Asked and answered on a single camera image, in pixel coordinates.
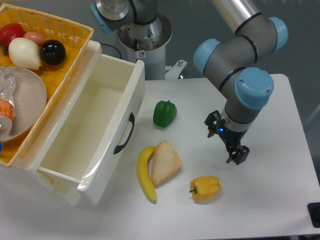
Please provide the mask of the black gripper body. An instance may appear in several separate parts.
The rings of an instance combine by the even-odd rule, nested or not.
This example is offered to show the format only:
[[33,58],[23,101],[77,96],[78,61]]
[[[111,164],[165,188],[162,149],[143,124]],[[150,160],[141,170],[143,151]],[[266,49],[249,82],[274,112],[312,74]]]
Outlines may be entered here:
[[227,151],[229,153],[235,153],[236,151],[248,152],[247,147],[241,145],[241,140],[248,131],[249,124],[242,124],[232,120],[225,109],[220,116],[221,118],[217,124],[217,133],[225,143]]

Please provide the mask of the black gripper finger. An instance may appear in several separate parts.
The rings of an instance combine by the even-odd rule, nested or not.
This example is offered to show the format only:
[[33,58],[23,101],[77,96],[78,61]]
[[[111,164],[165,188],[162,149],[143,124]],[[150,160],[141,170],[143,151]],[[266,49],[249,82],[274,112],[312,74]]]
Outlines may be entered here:
[[250,149],[247,146],[240,144],[236,147],[228,146],[227,152],[229,157],[226,160],[226,163],[229,164],[233,162],[236,165],[239,165],[247,159]]
[[221,120],[221,114],[218,110],[215,110],[208,114],[206,117],[204,124],[207,126],[208,134],[207,137],[211,138],[216,134],[220,134],[220,127],[218,126],[218,123]]

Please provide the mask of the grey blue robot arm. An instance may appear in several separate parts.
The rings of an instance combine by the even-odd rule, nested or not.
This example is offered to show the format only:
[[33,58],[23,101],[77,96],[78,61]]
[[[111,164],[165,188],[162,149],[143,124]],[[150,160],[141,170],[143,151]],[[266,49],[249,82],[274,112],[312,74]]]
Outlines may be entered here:
[[218,135],[228,161],[243,163],[250,150],[241,140],[274,90],[271,75],[254,64],[282,48],[288,28],[278,17],[265,17],[251,0],[215,0],[213,5],[234,33],[222,43],[214,38],[195,51],[193,63],[226,98],[222,111],[205,119],[208,136]]

